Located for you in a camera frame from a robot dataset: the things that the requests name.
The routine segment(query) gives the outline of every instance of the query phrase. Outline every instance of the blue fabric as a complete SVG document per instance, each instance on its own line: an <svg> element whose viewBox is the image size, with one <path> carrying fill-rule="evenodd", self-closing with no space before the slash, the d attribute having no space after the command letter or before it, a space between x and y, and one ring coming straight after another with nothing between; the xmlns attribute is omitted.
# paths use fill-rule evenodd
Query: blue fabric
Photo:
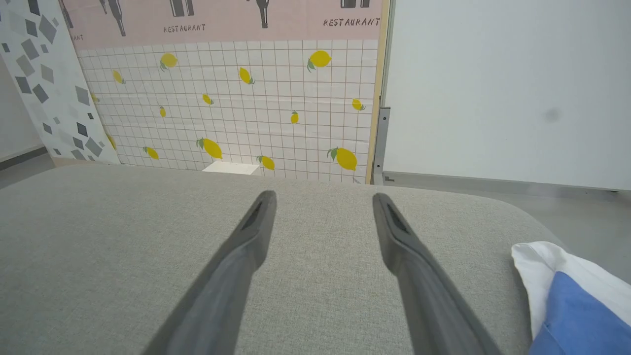
<svg viewBox="0 0 631 355"><path fill-rule="evenodd" d="M546 307L530 354L631 354L631 327L567 274L555 274Z"/></svg>

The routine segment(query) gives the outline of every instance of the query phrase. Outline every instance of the white fabric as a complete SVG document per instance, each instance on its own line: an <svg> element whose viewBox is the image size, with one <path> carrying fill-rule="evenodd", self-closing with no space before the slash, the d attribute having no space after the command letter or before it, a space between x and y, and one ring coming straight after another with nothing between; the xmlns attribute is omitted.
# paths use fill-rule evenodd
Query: white fabric
<svg viewBox="0 0 631 355"><path fill-rule="evenodd" d="M528 292L533 339L546 318L548 291L557 271L574 279L587 293L631 325L631 286L626 282L549 242L519 243L511 250L515 267Z"/></svg>

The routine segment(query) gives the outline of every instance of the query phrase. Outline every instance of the wall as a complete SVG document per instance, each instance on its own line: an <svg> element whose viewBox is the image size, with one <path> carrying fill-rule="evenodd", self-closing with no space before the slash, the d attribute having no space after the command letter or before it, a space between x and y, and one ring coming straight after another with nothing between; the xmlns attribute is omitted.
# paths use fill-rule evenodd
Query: wall
<svg viewBox="0 0 631 355"><path fill-rule="evenodd" d="M123 164L365 181L380 1L64 3Z"/></svg>
<svg viewBox="0 0 631 355"><path fill-rule="evenodd" d="M0 64L0 161L42 146L9 71Z"/></svg>
<svg viewBox="0 0 631 355"><path fill-rule="evenodd" d="M0 1L0 13L0 53L51 156L119 164L58 3Z"/></svg>
<svg viewBox="0 0 631 355"><path fill-rule="evenodd" d="M631 3L398 0L384 170L631 190Z"/></svg>

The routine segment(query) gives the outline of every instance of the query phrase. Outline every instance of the white rectangular object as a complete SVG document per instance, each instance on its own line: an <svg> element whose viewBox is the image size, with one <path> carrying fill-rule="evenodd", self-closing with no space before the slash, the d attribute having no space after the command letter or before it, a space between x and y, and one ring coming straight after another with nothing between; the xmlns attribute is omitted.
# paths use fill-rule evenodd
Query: white rectangular object
<svg viewBox="0 0 631 355"><path fill-rule="evenodd" d="M231 162L214 162L207 166L206 172L229 172L230 174L261 175L258 165Z"/></svg>
<svg viewBox="0 0 631 355"><path fill-rule="evenodd" d="M631 2L399 0L384 170L631 189Z"/></svg>

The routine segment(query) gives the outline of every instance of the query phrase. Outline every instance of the pink banner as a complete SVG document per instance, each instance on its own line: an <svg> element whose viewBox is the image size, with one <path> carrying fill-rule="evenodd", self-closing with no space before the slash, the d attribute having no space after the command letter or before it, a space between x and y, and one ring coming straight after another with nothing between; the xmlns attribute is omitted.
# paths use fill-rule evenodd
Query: pink banner
<svg viewBox="0 0 631 355"><path fill-rule="evenodd" d="M377 39L382 0L60 0L75 48Z"/></svg>

